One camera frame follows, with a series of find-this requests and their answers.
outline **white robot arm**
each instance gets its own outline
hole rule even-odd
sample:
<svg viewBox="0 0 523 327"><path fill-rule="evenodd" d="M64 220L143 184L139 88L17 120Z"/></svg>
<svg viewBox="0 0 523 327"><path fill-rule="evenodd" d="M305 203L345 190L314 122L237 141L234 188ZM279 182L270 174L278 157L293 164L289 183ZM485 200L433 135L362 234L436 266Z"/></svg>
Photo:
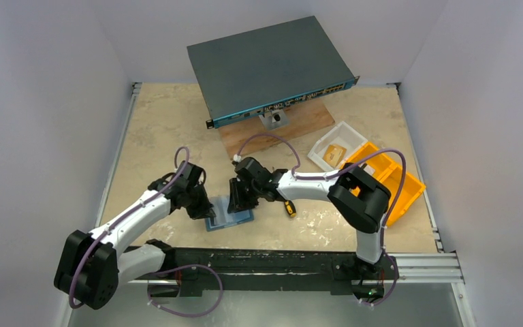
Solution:
<svg viewBox="0 0 523 327"><path fill-rule="evenodd" d="M390 192L363 169L356 167L328 179L336 172L295 176L285 169L269 172L252 157L234 162L234 165L237 177L229 181L229 213L255 208L259 198L271 202L328 201L356 229L358 249L355 256L358 261L372 267L380 262L380 222L388 208ZM168 262L168 258L174 260L175 249L161 241L148 241L133 251L127 251L127 248L145 230L176 209L185 208L192 219L212 219L215 216L212 204L200 181L203 172L202 168L188 163L167 191L159 193L171 174L151 183L138 201L112 221L89 233L77 230L69 235L55 275L55 287L69 293L78 263L94 240L104 234L78 274L74 290L75 298L93 309L104 306L119 285L175 265ZM360 189L357 196L351 192L356 187ZM123 219L135 207L138 208Z"/></svg>

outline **wooden board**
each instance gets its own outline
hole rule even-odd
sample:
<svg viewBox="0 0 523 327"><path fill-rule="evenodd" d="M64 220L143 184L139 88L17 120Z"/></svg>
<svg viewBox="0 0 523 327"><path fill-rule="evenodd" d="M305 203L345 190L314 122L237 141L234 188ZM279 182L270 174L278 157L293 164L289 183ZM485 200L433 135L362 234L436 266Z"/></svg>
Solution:
<svg viewBox="0 0 523 327"><path fill-rule="evenodd" d="M334 117L324 106L321 99L296 104L286 108L285 112L289 119L289 125L273 129L270 132L288 141L335 124ZM218 128L221 141L230 158L238 152L243 142L250 136L268 131L261 121L258 117L253 117ZM255 138L245 146L241 155L258 152L278 143L281 143L281 141L276 138Z"/></svg>

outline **tabletop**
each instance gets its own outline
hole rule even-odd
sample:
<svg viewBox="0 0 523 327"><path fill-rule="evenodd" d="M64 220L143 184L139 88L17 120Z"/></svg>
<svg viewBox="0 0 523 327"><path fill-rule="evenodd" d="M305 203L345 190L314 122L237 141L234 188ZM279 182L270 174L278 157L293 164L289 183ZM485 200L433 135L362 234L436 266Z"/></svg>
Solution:
<svg viewBox="0 0 523 327"><path fill-rule="evenodd" d="M336 123L345 121L378 147L401 150L407 170L417 176L408 127L395 88L353 87L322 100ZM102 223L136 201L151 181L174 171L174 153L181 145L189 147L190 162L207 171L208 195L229 194L234 167L219 132L206 129L208 119L208 109L197 84L144 83L127 128ZM299 172L321 171L306 155L330 129L320 129L291 141L302 159ZM270 170L296 164L285 144L251 156ZM175 211L147 229L134 245L158 238L173 247L355 251L355 230L331 203L296 200L295 205L298 214L290 219L282 203L260 200L253 210L253 221L212 232L207 232L204 220L194 221L185 210ZM387 229L385 242L389 252L437 251L424 197L418 198Z"/></svg>

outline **screwdriver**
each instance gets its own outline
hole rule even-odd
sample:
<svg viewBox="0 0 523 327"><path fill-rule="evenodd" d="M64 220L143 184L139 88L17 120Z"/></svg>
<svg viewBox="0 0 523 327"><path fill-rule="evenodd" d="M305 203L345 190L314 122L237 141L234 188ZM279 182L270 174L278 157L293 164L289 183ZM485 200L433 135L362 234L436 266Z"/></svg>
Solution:
<svg viewBox="0 0 523 327"><path fill-rule="evenodd" d="M284 202L283 205L285 206L285 211L290 216L290 218L294 218L296 216L296 208L294 203L288 200Z"/></svg>

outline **clear plastic box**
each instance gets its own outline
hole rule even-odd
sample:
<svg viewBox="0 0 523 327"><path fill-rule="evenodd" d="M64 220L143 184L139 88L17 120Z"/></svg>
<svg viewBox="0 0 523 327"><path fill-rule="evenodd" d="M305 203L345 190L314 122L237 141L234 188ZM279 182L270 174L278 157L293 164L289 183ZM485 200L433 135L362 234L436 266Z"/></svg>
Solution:
<svg viewBox="0 0 523 327"><path fill-rule="evenodd" d="M314 144L310 153L308 153L308 158L324 172L329 172L337 169L337 167L330 166L322 159L330 144L337 144L346 148L346 153L340 161L340 163L343 163L349 156L353 155L366 144L366 142L368 142L368 140L364 136L346 124L346 122L342 121Z"/></svg>

